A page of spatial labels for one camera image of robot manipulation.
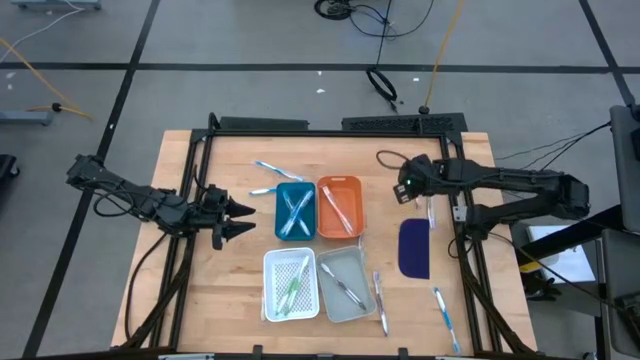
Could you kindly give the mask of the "orange plastic basket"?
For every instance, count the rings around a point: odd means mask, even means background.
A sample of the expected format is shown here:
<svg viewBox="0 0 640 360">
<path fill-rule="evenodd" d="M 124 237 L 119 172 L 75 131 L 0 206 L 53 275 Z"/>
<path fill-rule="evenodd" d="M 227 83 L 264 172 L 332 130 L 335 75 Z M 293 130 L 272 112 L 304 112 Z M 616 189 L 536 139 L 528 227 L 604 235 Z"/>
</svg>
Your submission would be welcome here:
<svg viewBox="0 0 640 360">
<path fill-rule="evenodd" d="M 351 239 L 365 230 L 365 215 L 361 181 L 355 176 L 324 176 L 316 182 L 317 231 L 327 239 Z M 346 217 L 352 233 L 345 230 L 341 217 L 327 198 L 324 188 L 331 193 L 338 210 Z"/>
</svg>

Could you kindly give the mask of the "black perforated box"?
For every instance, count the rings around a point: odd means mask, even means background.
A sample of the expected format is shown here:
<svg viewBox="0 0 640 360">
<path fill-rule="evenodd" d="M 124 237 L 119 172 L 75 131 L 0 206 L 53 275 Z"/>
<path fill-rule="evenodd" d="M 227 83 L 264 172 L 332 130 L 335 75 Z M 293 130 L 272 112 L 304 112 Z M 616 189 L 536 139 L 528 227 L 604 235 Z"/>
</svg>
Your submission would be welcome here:
<svg viewBox="0 0 640 360">
<path fill-rule="evenodd" d="M 350 117 L 342 120 L 342 129 L 420 134 L 468 131 L 463 113 Z"/>
</svg>

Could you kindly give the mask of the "teal plastic basket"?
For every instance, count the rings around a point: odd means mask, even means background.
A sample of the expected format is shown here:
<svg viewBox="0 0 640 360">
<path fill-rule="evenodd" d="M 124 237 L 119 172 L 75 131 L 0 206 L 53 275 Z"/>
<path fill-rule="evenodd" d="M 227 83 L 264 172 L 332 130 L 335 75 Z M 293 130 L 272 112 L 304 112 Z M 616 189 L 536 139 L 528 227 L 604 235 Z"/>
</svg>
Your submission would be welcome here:
<svg viewBox="0 0 640 360">
<path fill-rule="evenodd" d="M 300 220 L 291 232 L 283 237 L 280 229 L 288 219 L 293 206 L 307 191 L 313 193 L 311 200 L 300 213 Z M 316 187 L 311 182 L 280 183 L 276 187 L 275 228 L 274 233 L 282 241 L 310 241 L 316 235 Z"/>
</svg>

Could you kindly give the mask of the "black flat box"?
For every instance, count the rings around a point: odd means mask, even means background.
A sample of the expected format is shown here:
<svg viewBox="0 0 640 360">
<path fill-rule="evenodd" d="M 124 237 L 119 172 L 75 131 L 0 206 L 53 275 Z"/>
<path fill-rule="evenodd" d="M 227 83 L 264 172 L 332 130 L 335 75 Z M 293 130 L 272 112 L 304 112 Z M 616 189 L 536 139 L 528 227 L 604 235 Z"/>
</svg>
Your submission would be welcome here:
<svg viewBox="0 0 640 360">
<path fill-rule="evenodd" d="M 256 118 L 256 117 L 222 117 L 220 119 L 222 129 L 232 130 L 273 130 L 294 131 L 308 130 L 309 122 L 306 120 Z"/>
</svg>

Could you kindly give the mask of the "white box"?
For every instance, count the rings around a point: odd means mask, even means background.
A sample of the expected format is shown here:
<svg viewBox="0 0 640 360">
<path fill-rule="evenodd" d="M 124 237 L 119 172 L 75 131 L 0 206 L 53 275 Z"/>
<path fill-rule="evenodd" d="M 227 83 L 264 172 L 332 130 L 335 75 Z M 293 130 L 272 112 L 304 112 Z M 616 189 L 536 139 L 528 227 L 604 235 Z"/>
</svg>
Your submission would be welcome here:
<svg viewBox="0 0 640 360">
<path fill-rule="evenodd" d="M 533 225 L 526 228 L 531 242 L 567 228 L 567 225 Z M 594 282 L 595 276 L 581 245 L 544 258 L 542 263 L 574 283 Z"/>
</svg>

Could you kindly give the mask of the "grey plastic basket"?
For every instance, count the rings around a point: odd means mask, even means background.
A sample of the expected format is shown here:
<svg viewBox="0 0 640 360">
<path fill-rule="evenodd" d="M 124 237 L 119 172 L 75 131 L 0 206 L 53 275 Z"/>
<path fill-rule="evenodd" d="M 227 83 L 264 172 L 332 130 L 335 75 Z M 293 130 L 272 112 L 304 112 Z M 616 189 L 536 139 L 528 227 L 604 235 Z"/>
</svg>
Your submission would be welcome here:
<svg viewBox="0 0 640 360">
<path fill-rule="evenodd" d="M 365 310 L 352 302 L 336 283 L 321 269 L 325 263 L 335 276 L 344 282 L 364 303 Z M 377 309 L 372 295 L 360 251 L 356 246 L 348 246 L 321 253 L 316 259 L 318 280 L 330 321 L 342 323 L 373 314 Z"/>
</svg>

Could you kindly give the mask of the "dark blue oval case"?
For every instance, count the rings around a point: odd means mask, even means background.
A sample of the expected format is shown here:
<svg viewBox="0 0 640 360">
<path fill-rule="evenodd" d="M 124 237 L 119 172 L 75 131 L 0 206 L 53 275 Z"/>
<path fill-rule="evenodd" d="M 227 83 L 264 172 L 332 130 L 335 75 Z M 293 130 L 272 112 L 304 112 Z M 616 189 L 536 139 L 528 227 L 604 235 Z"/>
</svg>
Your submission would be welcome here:
<svg viewBox="0 0 640 360">
<path fill-rule="evenodd" d="M 429 279 L 428 219 L 412 218 L 403 221 L 399 229 L 398 266 L 408 278 Z"/>
</svg>

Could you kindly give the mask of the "grey cart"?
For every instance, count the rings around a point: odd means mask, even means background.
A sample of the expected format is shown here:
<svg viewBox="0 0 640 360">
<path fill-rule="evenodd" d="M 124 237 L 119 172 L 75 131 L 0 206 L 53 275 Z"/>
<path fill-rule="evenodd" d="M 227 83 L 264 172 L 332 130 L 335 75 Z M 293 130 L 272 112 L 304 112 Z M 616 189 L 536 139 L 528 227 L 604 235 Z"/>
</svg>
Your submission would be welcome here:
<svg viewBox="0 0 640 360">
<path fill-rule="evenodd" d="M 600 233 L 597 251 L 598 294 L 611 303 L 617 297 L 640 293 L 640 236 L 611 229 Z M 625 355 L 640 360 L 640 349 L 615 309 L 600 305 L 594 318 L 597 360 Z"/>
</svg>

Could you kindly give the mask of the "grey stand foot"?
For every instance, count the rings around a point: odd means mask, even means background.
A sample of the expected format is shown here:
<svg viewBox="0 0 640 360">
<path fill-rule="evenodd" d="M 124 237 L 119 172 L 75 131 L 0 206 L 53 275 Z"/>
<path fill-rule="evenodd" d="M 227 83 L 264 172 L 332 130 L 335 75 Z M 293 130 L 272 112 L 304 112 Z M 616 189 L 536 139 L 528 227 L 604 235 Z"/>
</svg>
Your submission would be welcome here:
<svg viewBox="0 0 640 360">
<path fill-rule="evenodd" d="M 51 123 L 50 112 L 0 111 L 0 124 L 49 126 Z"/>
</svg>

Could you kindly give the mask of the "black caster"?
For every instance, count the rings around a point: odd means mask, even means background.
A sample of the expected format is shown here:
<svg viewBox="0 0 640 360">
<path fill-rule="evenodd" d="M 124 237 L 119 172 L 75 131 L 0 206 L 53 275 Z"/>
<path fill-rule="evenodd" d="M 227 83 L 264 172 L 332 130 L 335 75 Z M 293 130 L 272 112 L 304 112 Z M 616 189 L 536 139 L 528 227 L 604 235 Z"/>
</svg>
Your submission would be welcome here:
<svg viewBox="0 0 640 360">
<path fill-rule="evenodd" d="M 0 154 L 0 196 L 6 192 L 11 181 L 19 175 L 17 158 L 10 154 Z"/>
</svg>

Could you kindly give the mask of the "white perforated plastic basket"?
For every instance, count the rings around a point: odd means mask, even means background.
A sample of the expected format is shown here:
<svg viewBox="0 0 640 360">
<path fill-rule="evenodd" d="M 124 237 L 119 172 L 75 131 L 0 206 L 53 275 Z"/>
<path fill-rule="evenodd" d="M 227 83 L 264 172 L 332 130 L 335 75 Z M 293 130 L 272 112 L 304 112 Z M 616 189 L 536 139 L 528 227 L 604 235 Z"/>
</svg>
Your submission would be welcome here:
<svg viewBox="0 0 640 360">
<path fill-rule="evenodd" d="M 309 257 L 309 263 L 301 278 L 291 311 L 287 316 L 277 315 L 277 305 L 305 257 Z M 266 320 L 277 323 L 316 317 L 320 311 L 318 288 L 315 254 L 311 248 L 272 250 L 264 255 L 263 291 L 266 299 Z"/>
</svg>

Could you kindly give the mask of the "grey cabinet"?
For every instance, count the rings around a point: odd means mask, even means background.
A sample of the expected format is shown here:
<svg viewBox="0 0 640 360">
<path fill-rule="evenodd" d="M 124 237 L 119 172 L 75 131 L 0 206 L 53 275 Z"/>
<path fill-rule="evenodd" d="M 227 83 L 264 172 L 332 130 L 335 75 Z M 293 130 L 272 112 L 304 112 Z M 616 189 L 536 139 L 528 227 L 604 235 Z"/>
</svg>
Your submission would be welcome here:
<svg viewBox="0 0 640 360">
<path fill-rule="evenodd" d="M 609 114 L 623 224 L 640 233 L 640 121 L 626 106 L 613 106 Z"/>
</svg>

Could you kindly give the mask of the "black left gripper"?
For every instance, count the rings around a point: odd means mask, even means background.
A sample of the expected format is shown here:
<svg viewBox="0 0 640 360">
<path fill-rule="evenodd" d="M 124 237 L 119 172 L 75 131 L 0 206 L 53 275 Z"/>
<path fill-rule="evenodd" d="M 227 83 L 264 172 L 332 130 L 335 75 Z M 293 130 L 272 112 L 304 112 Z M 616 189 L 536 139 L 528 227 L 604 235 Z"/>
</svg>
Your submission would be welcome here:
<svg viewBox="0 0 640 360">
<path fill-rule="evenodd" d="M 226 190 L 220 189 L 214 184 L 209 184 L 200 191 L 196 197 L 196 205 L 201 215 L 208 221 L 209 227 L 213 229 L 212 247 L 214 249 L 223 248 L 223 239 L 231 240 L 256 227 L 256 224 L 252 222 L 233 220 L 224 222 L 226 205 L 228 216 L 252 215 L 255 213 L 255 209 L 236 202 L 231 196 L 228 197 Z"/>
</svg>

